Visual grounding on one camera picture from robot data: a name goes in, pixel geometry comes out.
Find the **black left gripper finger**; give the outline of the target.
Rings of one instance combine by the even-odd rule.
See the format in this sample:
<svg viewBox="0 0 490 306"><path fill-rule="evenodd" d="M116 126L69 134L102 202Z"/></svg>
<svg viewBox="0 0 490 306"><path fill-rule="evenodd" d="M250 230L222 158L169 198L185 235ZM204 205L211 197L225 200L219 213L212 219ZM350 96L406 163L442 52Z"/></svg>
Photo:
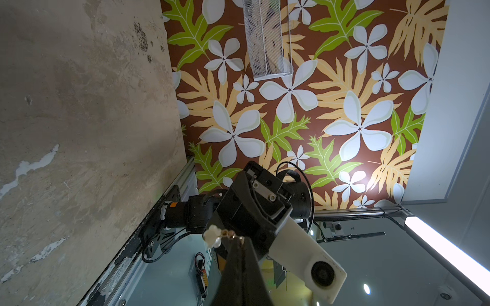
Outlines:
<svg viewBox="0 0 490 306"><path fill-rule="evenodd" d="M235 238L212 305L273 305L259 267L252 241Z"/></svg>

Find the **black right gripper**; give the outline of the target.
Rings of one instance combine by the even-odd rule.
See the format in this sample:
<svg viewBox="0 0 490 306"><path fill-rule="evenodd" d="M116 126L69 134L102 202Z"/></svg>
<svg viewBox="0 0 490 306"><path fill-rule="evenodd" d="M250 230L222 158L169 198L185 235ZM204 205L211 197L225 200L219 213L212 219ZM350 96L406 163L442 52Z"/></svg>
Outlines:
<svg viewBox="0 0 490 306"><path fill-rule="evenodd" d="M225 191L214 225L251 239L259 260L266 257L288 218L304 230L313 221L313 191L301 169L276 174L250 161Z"/></svg>

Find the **pearl flower earring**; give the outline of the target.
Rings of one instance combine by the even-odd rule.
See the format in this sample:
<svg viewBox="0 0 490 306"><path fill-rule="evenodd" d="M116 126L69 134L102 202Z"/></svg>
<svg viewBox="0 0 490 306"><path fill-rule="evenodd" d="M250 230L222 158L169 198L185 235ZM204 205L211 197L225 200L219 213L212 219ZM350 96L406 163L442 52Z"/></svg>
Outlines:
<svg viewBox="0 0 490 306"><path fill-rule="evenodd" d="M212 224L202 235L208 249L217 249L222 245L223 239L238 240L241 244L244 243L244 237L238 236L235 231L230 229L221 229Z"/></svg>

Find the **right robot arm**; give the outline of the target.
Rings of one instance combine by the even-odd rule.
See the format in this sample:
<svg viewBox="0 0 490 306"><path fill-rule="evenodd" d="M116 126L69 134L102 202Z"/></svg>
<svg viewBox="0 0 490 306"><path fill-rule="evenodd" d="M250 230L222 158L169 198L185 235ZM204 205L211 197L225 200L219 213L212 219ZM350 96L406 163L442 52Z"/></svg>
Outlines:
<svg viewBox="0 0 490 306"><path fill-rule="evenodd" d="M203 234L211 225L251 239L258 258L265 257L288 218L309 230L314 218L311 185L299 168L271 173L250 161L228 189L191 196L162 209L166 228Z"/></svg>

